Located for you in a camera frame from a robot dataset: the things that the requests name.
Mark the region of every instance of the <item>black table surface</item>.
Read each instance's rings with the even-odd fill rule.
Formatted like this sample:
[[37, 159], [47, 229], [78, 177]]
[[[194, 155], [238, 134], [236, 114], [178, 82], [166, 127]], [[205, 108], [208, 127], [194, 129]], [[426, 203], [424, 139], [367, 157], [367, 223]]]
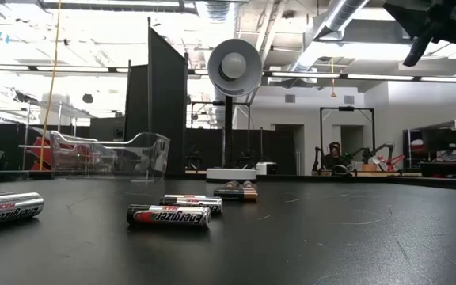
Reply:
[[215, 184], [56, 179], [44, 211], [0, 225], [0, 284], [456, 284], [456, 190], [260, 182], [209, 230], [131, 228], [131, 203]]

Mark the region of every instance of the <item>white platform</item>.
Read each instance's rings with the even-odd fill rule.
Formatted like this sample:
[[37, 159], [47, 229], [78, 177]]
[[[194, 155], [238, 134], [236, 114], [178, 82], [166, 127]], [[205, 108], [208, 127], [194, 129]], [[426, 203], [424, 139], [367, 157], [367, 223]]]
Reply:
[[208, 181], [255, 181], [254, 169], [207, 169]]

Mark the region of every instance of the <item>ceiling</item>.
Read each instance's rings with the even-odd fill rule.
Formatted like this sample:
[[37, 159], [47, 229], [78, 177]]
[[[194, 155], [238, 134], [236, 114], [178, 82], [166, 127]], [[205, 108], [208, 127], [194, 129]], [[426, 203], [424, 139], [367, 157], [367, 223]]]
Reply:
[[[456, 46], [447, 42], [432, 44], [425, 56], [429, 60], [423, 60], [412, 69], [403, 67], [401, 60], [409, 52], [412, 41], [401, 39], [398, 44], [389, 43], [388, 36], [378, 38], [367, 30], [379, 29], [384, 33], [386, 26], [395, 25], [393, 18], [381, 8], [383, 2], [370, 1], [355, 15], [353, 23], [346, 28], [346, 34], [350, 36], [348, 42], [321, 43], [321, 57], [312, 67], [320, 72], [456, 74], [456, 59], [448, 59], [456, 58]], [[126, 67], [128, 60], [132, 64], [147, 63], [149, 17], [150, 24], [160, 35], [180, 53], [189, 54], [190, 68], [205, 68], [212, 49], [226, 39], [240, 38], [256, 47], [260, 37], [263, 40], [260, 53], [268, 52], [265, 68], [287, 70], [302, 53], [303, 33], [311, 28], [315, 17], [327, 10], [329, 0], [249, 0], [231, 5], [233, 9], [224, 21], [214, 21], [205, 16], [205, 2], [64, 0], [60, 11], [58, 64], [65, 67]], [[279, 17], [279, 5], [283, 6], [282, 17]], [[0, 64], [53, 64], [57, 7], [57, 0], [0, 1]], [[271, 16], [264, 28], [268, 11]], [[7, 75], [20, 77], [6, 83], [0, 80], [0, 85], [19, 85], [18, 88], [37, 97], [48, 91], [49, 73], [12, 72]], [[109, 76], [117, 75], [120, 77], [112, 80], [104, 80], [107, 74], [99, 74], [98, 79], [90, 75], [91, 79], [86, 81], [86, 76], [62, 74], [60, 89], [71, 96], [84, 93], [117, 96], [122, 102], [116, 105], [120, 108], [124, 106], [125, 76]], [[330, 84], [331, 80], [325, 79], [318, 80], [316, 85]], [[360, 87], [364, 84], [363, 81], [337, 82], [338, 86]], [[213, 98], [214, 90], [208, 79], [190, 80], [188, 85], [194, 101]], [[106, 109], [110, 106], [107, 103], [87, 107]]]

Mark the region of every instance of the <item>black tabletop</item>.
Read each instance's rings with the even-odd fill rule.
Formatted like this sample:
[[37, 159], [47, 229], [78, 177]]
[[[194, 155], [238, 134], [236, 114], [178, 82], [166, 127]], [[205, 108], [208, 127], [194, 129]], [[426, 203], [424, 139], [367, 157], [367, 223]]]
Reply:
[[456, 284], [456, 190], [260, 182], [207, 231], [128, 228], [127, 206], [214, 184], [42, 180], [44, 211], [0, 225], [0, 284]]

